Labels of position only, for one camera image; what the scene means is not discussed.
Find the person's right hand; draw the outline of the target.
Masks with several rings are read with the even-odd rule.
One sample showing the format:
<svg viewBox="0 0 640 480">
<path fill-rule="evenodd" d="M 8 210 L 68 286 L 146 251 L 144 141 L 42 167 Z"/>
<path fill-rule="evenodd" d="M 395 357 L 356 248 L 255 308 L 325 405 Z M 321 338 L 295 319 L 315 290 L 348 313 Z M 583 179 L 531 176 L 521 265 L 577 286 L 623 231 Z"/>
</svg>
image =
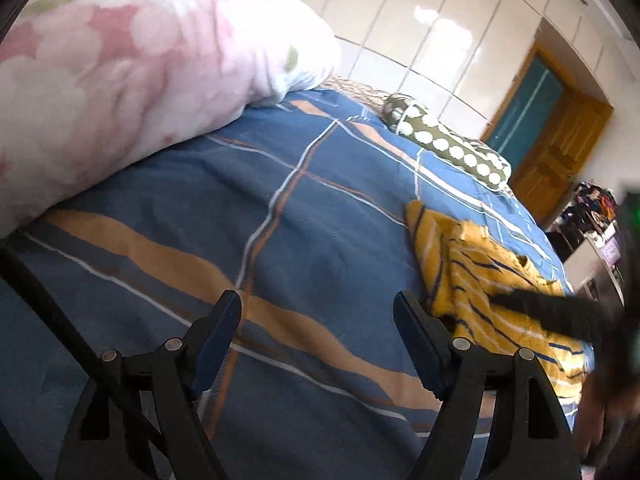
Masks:
<svg viewBox="0 0 640 480">
<path fill-rule="evenodd" d="M 598 372 L 588 375 L 582 384 L 573 430 L 574 445 L 580 458 L 586 458 L 591 449 L 600 444 L 611 400 L 610 388 L 605 385 L 602 375 Z"/>
</svg>

